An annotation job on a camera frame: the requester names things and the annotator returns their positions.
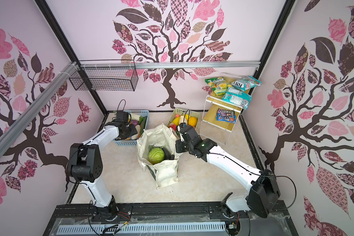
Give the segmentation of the green cabbage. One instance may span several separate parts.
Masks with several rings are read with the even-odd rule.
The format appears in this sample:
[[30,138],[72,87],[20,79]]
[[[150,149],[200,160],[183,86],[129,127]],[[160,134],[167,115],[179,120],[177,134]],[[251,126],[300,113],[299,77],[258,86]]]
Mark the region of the green cabbage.
[[147,155],[148,161],[154,165],[162,162],[164,160],[164,152],[162,148],[155,147]]

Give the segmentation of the blue candy bag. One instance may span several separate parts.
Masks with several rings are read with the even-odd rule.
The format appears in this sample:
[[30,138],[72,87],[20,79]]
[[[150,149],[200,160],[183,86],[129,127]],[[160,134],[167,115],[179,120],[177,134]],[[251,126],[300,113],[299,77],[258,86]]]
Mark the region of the blue candy bag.
[[230,124],[235,124],[237,117],[236,117],[235,111],[226,110],[226,109],[218,109],[217,115],[216,115],[216,120],[219,122],[227,122]]

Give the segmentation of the white daikon radish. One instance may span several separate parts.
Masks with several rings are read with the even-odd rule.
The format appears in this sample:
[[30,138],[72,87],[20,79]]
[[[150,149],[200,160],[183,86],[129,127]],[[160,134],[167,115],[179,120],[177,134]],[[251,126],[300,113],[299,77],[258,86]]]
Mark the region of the white daikon radish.
[[140,125],[136,125],[136,126],[135,126],[135,129],[136,129],[137,133],[132,136],[132,140],[137,140],[137,139],[139,138],[140,131],[141,131]]

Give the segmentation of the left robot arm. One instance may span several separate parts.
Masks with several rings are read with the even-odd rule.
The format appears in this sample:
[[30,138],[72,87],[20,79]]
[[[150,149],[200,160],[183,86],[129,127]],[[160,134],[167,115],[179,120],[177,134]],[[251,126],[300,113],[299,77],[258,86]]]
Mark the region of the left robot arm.
[[115,198],[101,178],[103,162],[100,151],[113,140],[121,141],[138,134],[131,119],[130,113],[117,111],[112,121],[106,123],[97,134],[70,147],[66,175],[84,186],[93,206],[97,208],[106,208],[111,212],[117,210]]

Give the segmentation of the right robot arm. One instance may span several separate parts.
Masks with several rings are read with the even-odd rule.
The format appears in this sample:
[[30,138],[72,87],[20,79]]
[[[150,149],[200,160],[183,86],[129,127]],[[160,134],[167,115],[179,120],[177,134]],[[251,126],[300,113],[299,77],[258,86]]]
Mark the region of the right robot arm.
[[269,170],[259,170],[231,156],[215,141],[202,139],[195,128],[182,123],[178,125],[180,139],[176,141],[176,152],[187,152],[212,164],[238,181],[243,189],[230,192],[222,200],[221,212],[232,218],[239,211],[251,211],[267,218],[280,197],[276,176]]

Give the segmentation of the cream canvas grocery bag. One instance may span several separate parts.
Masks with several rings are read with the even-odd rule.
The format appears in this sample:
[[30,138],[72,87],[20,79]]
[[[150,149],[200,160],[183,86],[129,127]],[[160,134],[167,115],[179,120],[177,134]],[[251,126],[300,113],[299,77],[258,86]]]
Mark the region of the cream canvas grocery bag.
[[175,131],[164,124],[144,130],[137,140],[138,162],[143,171],[150,172],[157,189],[179,182],[177,140]]

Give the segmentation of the dark purple eggplant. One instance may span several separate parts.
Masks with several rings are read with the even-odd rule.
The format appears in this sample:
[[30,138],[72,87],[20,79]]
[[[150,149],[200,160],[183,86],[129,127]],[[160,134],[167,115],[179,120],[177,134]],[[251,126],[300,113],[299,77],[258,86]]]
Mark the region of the dark purple eggplant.
[[174,160],[175,159],[175,156],[166,147],[163,147],[162,150],[164,152],[164,160]]

